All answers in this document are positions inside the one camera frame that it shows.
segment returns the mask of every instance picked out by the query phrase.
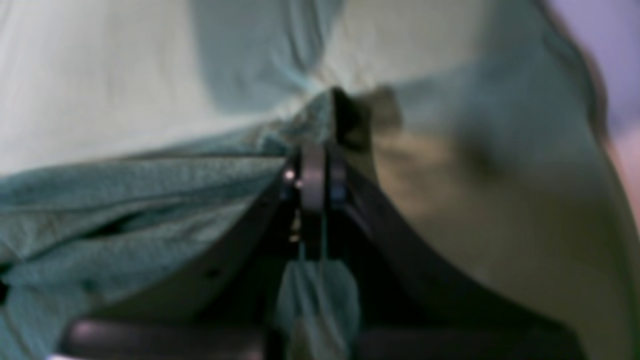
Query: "wrinkled cloth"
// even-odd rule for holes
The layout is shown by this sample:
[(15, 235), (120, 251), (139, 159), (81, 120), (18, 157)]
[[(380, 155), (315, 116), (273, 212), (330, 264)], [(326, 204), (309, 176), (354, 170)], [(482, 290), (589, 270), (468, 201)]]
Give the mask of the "wrinkled cloth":
[[(10, 290), (0, 359), (43, 359), (73, 317), (162, 279), (213, 244), (293, 147), (332, 138), (334, 102), (328, 92), (293, 119), (162, 153), (2, 179), (0, 264), (10, 266), (2, 278)], [(306, 344), (293, 350), (311, 356), (302, 358), (346, 358), (359, 324), (356, 288), (339, 262), (321, 268), (338, 281), (318, 283), (313, 263), (287, 267), (276, 323)]]

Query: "teal fabric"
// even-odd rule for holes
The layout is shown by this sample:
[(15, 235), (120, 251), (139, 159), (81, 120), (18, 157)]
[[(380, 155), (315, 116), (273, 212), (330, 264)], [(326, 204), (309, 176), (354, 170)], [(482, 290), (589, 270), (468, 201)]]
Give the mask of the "teal fabric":
[[(162, 153), (1, 180), (0, 264), (10, 266), (3, 275), (10, 290), (0, 310), (0, 359), (43, 359), (71, 318), (148, 286), (210, 246), (292, 146), (332, 135), (333, 101), (328, 92), (293, 119)], [(319, 274), (345, 282), (325, 286)], [(355, 291), (340, 263), (287, 267), (277, 322), (306, 344), (296, 353), (345, 356), (358, 327)], [(310, 321), (300, 322), (296, 308)]]

